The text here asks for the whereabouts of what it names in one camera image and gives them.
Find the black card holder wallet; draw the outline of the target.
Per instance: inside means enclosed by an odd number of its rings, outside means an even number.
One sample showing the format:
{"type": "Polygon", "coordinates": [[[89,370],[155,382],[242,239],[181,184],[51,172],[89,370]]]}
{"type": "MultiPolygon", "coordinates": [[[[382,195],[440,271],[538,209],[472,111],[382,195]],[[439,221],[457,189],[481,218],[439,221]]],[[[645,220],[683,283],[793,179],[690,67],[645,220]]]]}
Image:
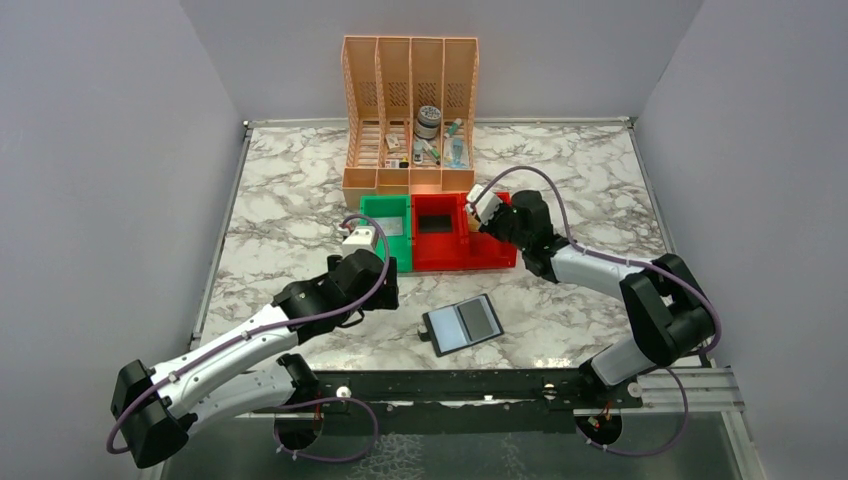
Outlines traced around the black card holder wallet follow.
{"type": "Polygon", "coordinates": [[[488,294],[443,306],[422,315],[417,332],[429,343],[437,357],[443,357],[504,334],[504,329],[488,294]]]}

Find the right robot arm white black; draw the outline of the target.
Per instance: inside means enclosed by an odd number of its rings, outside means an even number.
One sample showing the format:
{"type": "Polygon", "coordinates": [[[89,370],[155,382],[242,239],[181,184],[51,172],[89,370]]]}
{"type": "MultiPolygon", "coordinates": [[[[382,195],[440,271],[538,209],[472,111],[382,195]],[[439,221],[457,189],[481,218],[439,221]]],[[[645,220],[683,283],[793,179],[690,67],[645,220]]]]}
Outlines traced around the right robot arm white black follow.
{"type": "Polygon", "coordinates": [[[630,260],[588,251],[555,232],[540,192],[505,202],[480,185],[467,195],[479,230],[515,247],[525,268],[551,283],[573,284],[620,300],[631,334],[579,368],[587,389],[604,391],[654,367],[667,367],[719,328],[686,263],[677,255],[630,260]]]}

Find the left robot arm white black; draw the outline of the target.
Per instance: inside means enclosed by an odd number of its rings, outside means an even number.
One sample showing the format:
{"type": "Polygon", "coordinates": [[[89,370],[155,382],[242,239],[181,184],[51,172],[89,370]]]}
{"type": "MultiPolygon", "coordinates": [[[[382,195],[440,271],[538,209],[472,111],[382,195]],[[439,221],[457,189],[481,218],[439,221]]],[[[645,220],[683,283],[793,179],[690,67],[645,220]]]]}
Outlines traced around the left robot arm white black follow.
{"type": "Polygon", "coordinates": [[[359,249],[331,255],[326,273],[294,281],[218,339],[148,367],[119,370],[106,450],[157,465],[202,428],[254,410],[306,409],[324,402],[319,380],[293,348],[360,323],[367,311],[399,306],[397,261],[359,249]]]}

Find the green plastic bin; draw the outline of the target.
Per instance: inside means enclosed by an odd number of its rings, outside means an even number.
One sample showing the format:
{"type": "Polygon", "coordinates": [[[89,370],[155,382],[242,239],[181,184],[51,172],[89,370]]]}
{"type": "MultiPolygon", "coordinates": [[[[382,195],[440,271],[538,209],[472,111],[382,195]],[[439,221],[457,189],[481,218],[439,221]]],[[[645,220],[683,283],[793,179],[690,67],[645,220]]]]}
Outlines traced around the green plastic bin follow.
{"type": "Polygon", "coordinates": [[[364,196],[360,212],[374,219],[388,239],[390,254],[399,273],[413,270],[411,197],[408,195],[364,196]]]}

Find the red plastic bin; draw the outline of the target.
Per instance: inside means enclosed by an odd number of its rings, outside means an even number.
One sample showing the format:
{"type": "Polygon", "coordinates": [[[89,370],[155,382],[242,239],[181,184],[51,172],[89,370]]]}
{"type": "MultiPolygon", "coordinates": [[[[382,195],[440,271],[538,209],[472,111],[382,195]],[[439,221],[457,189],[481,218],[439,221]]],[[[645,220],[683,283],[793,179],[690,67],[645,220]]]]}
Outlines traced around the red plastic bin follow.
{"type": "Polygon", "coordinates": [[[412,265],[416,272],[460,271],[469,253],[461,193],[411,196],[412,265]]]}
{"type": "Polygon", "coordinates": [[[466,212],[466,193],[458,200],[458,246],[461,270],[510,269],[516,266],[517,250],[479,229],[473,230],[466,212]]]}

